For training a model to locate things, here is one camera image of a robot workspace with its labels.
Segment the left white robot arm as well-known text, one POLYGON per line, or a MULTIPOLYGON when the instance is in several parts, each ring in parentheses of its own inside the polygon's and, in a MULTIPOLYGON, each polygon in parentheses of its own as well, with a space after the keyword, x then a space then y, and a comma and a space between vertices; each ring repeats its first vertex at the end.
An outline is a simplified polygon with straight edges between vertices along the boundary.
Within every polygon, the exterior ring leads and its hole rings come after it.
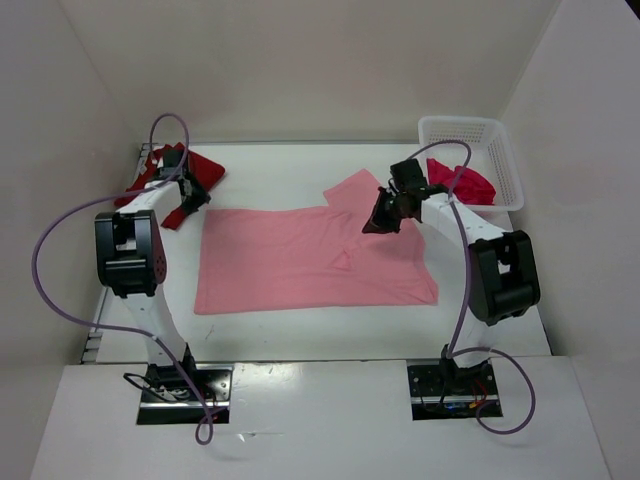
POLYGON ((177 181, 151 182, 117 211, 98 214, 94 232, 98 278, 134 320, 121 330, 144 337, 151 385, 185 400, 197 393, 200 376, 165 297, 168 260, 159 225, 180 200, 177 181))

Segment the dark red t-shirt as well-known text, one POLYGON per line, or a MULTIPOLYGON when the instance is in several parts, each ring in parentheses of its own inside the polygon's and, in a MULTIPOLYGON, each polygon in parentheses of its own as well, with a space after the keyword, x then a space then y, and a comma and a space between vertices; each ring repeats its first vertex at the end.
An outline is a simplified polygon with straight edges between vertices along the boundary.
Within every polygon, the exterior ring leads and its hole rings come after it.
MULTIPOLYGON (((147 183, 153 181, 161 181, 155 178, 155 172, 157 169, 157 163, 159 159, 158 150, 162 150, 166 147, 176 147, 181 146, 185 149, 183 143, 177 143, 174 146, 165 145, 164 147, 154 150, 152 153, 149 153, 145 163, 143 164, 143 168, 138 173, 133 184, 127 189, 127 192, 142 190, 146 187, 147 183)), ((193 151, 188 152, 188 164, 186 165, 185 172, 191 172, 200 184, 204 187, 204 189, 209 193, 210 190, 223 178, 225 175, 225 168, 215 163, 206 157, 197 154, 193 151)), ((188 216, 193 213, 184 213, 180 209, 180 205, 175 207, 170 213, 168 213, 162 220, 161 226, 165 229, 169 230, 178 230, 179 227, 184 223, 188 216)))

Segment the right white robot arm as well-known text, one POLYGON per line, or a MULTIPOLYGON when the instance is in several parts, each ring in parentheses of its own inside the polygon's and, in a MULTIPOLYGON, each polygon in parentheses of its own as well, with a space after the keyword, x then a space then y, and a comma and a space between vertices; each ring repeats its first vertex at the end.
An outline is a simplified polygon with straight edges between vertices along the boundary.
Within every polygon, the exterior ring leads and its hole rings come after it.
POLYGON ((464 255, 462 305, 438 371, 441 386, 460 393, 487 363, 497 342, 496 326, 523 316, 540 300, 531 239, 521 230, 508 232, 491 224, 441 187, 380 187, 363 232, 398 233, 405 219, 433 226, 464 255))

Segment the light pink t-shirt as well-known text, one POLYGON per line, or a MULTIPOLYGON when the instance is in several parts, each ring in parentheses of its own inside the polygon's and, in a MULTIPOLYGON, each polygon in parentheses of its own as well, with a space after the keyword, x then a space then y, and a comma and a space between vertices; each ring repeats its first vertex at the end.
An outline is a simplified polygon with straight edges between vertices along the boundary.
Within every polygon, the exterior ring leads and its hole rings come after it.
POLYGON ((326 190, 323 206, 207 211, 195 313, 437 304, 413 223, 363 233, 378 187, 362 169, 326 190))

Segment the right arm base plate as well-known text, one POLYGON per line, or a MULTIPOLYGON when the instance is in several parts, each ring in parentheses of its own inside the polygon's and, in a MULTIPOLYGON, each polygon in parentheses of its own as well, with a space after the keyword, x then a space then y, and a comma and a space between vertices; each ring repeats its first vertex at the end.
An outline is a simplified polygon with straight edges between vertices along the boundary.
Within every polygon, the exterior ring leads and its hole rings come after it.
POLYGON ((435 359, 408 362, 406 370, 414 421, 503 416, 489 361, 455 374, 435 359))

